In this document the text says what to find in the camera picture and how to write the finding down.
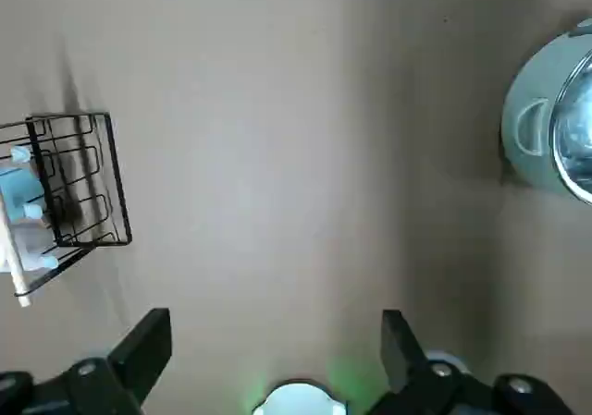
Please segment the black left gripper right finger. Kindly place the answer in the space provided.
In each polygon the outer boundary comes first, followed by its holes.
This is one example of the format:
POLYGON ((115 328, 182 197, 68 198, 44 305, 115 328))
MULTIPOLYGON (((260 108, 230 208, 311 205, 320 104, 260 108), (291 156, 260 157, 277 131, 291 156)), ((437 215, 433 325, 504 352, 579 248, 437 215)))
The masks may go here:
POLYGON ((504 373, 485 384, 458 360, 430 358, 398 310, 384 310, 380 356, 389 391, 371 414, 572 414, 546 382, 504 373))

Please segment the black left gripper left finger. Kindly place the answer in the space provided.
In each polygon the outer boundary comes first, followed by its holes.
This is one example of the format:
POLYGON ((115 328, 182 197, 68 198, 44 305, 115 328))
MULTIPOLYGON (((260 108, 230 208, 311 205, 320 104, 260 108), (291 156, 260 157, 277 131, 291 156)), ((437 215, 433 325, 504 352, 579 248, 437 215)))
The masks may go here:
POLYGON ((80 360, 37 383, 1 372, 3 414, 141 414, 172 356, 170 310, 154 308, 104 357, 80 360))

